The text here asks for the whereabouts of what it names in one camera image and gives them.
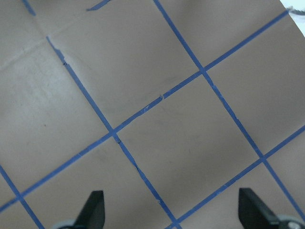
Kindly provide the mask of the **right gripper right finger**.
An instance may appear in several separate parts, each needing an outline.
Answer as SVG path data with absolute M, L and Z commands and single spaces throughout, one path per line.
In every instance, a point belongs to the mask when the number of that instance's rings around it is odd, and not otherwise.
M 239 188 L 238 218 L 244 229 L 278 229 L 280 219 L 250 188 Z

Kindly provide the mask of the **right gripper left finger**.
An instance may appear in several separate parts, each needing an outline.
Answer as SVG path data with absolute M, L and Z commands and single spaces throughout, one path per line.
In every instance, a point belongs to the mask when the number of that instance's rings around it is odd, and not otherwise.
M 85 205 L 77 216 L 74 229 L 102 229 L 105 224 L 104 193 L 92 191 Z

